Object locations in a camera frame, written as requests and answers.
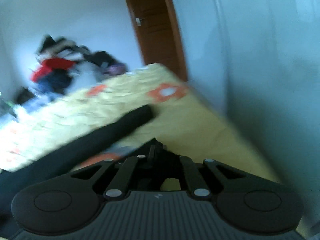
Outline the pile of clothes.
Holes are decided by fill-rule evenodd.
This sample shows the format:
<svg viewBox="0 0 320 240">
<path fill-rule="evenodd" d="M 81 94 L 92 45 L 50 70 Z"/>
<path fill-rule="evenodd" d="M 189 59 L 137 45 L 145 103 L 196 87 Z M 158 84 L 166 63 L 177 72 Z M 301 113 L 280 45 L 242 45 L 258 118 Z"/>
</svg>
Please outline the pile of clothes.
<svg viewBox="0 0 320 240">
<path fill-rule="evenodd" d="M 86 46 L 79 46 L 65 37 L 54 39 L 45 35 L 36 51 L 38 67 L 43 60 L 53 57 L 75 61 L 76 64 L 68 70 L 56 69 L 37 82 L 30 80 L 31 85 L 22 88 L 15 103 L 21 105 L 36 96 L 62 96 L 127 72 L 126 64 L 106 51 L 91 52 Z"/>
</svg>

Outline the brown wooden door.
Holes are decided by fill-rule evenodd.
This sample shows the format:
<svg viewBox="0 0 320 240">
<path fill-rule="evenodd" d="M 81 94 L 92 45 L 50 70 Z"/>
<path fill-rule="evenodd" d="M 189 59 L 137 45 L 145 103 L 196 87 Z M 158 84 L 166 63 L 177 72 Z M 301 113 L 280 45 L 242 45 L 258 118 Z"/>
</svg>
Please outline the brown wooden door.
<svg viewBox="0 0 320 240">
<path fill-rule="evenodd" d="M 172 0 L 126 0 L 145 64 L 161 63 L 187 81 L 187 67 Z"/>
</svg>

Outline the red jacket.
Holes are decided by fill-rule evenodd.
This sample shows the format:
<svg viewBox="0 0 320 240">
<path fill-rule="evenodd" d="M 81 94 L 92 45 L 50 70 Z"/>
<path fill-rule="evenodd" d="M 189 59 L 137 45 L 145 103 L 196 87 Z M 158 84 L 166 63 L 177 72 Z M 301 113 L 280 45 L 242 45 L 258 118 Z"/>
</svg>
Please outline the red jacket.
<svg viewBox="0 0 320 240">
<path fill-rule="evenodd" d="M 31 74 L 30 80 L 32 82 L 37 82 L 39 79 L 47 76 L 52 71 L 59 70 L 68 70 L 76 64 L 75 61 L 53 57 L 46 60 L 43 60 L 39 67 Z"/>
</svg>

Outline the black pants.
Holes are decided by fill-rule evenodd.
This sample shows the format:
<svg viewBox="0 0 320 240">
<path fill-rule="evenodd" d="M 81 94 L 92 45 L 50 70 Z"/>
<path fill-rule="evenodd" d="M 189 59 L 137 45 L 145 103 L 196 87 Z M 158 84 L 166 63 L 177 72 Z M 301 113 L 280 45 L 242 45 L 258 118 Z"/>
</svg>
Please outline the black pants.
<svg viewBox="0 0 320 240">
<path fill-rule="evenodd" d="M 124 159 L 146 156 L 146 160 L 132 174 L 127 196 L 105 201 L 96 216 L 77 230 L 63 235 L 35 234 L 22 228 L 11 211 L 14 197 L 23 189 L 78 172 L 73 171 L 76 165 L 131 134 L 153 117 L 150 106 L 139 107 L 116 122 L 54 150 L 17 172 L 2 175 L 1 234 L 9 239 L 179 239 L 178 194 L 160 191 L 179 157 L 156 139 L 146 142 Z M 122 164 L 114 162 L 116 168 Z"/>
</svg>

